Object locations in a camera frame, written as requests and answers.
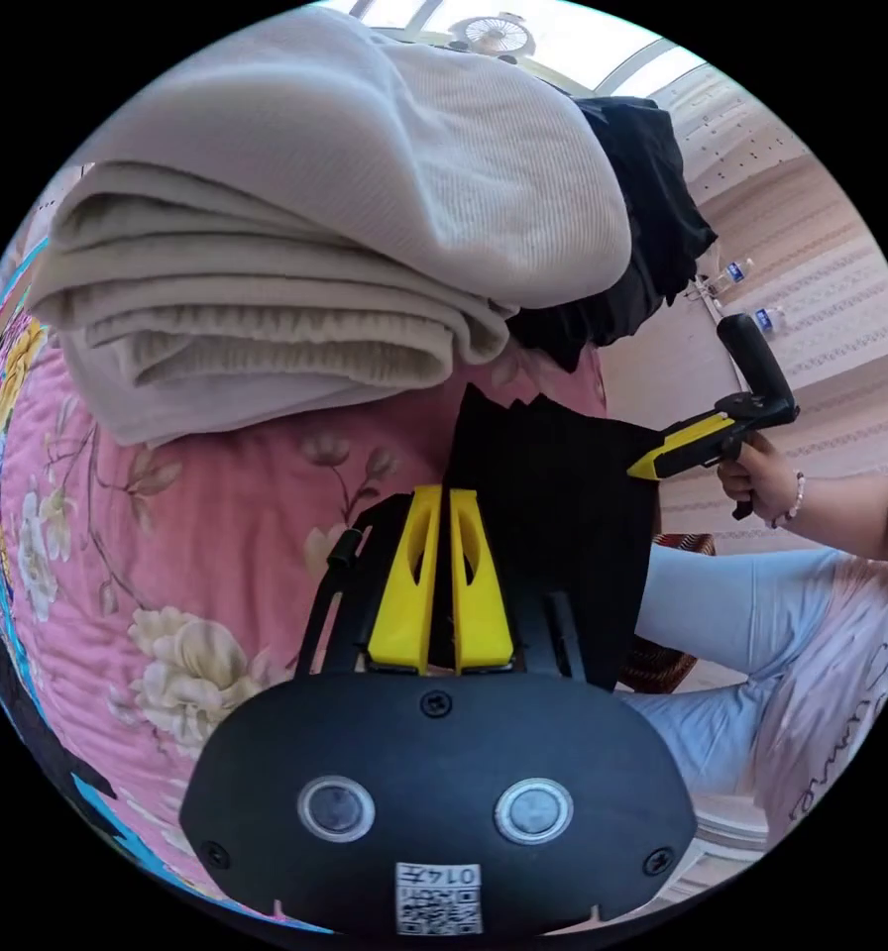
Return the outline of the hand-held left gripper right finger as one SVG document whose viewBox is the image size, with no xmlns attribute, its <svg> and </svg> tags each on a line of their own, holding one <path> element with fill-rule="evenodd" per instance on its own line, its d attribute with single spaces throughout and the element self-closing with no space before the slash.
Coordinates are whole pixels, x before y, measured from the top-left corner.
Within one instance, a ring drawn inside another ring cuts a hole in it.
<svg viewBox="0 0 888 951">
<path fill-rule="evenodd" d="M 455 671 L 505 670 L 512 665 L 513 641 L 474 491 L 449 491 L 449 520 Z"/>
</svg>

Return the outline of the person's right hand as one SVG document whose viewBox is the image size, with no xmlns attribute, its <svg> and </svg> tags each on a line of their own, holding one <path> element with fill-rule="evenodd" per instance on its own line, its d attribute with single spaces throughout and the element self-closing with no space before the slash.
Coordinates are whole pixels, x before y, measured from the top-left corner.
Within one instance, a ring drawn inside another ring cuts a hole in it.
<svg viewBox="0 0 888 951">
<path fill-rule="evenodd" d="M 786 526 L 799 511 L 805 478 L 760 432 L 742 441 L 737 455 L 727 450 L 717 473 L 725 495 L 770 528 Z"/>
</svg>

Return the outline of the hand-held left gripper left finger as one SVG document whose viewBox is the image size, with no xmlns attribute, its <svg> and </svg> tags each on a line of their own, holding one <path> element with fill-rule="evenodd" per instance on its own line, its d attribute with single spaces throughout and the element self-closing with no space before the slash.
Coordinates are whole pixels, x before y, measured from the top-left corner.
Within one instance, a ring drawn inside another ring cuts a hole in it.
<svg viewBox="0 0 888 951">
<path fill-rule="evenodd" d="M 374 667 L 427 673 L 441 506 L 439 485 L 419 486 L 409 497 L 368 641 Z"/>
</svg>

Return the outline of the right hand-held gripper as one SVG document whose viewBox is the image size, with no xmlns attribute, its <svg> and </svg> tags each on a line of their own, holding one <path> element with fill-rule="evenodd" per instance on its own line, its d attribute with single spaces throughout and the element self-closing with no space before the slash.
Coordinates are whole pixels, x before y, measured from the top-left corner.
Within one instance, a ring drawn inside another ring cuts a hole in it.
<svg viewBox="0 0 888 951">
<path fill-rule="evenodd" d="M 664 436 L 665 443 L 690 444 L 664 444 L 632 464 L 627 474 L 637 479 L 664 480 L 721 461 L 735 461 L 754 433 L 791 424 L 799 415 L 793 397 L 748 392 L 725 397 L 716 404 L 716 411 L 718 415 L 689 420 Z M 716 451 L 712 446 L 696 444 L 706 440 L 717 441 Z"/>
</svg>

